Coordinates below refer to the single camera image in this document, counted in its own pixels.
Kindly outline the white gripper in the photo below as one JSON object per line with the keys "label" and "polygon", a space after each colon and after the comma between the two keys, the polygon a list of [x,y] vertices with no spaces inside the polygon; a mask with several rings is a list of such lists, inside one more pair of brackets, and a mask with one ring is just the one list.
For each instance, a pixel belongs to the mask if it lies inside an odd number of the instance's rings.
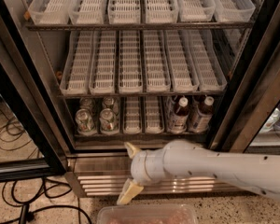
{"label": "white gripper", "polygon": [[128,204],[134,197],[142,192],[143,186],[158,183],[165,179],[168,174],[164,169],[163,148],[156,150],[141,150],[130,142],[124,143],[130,159],[131,175],[134,180],[128,178],[118,197],[117,205]]}

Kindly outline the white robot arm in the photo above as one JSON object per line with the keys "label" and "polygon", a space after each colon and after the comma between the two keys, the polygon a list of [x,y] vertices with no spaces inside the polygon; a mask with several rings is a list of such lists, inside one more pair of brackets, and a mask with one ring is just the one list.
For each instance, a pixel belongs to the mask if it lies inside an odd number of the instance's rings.
{"label": "white robot arm", "polygon": [[118,205],[129,203],[144,187],[166,178],[206,176],[280,201],[280,155],[216,152],[187,140],[174,140],[156,150],[130,142],[131,177],[124,183]]}

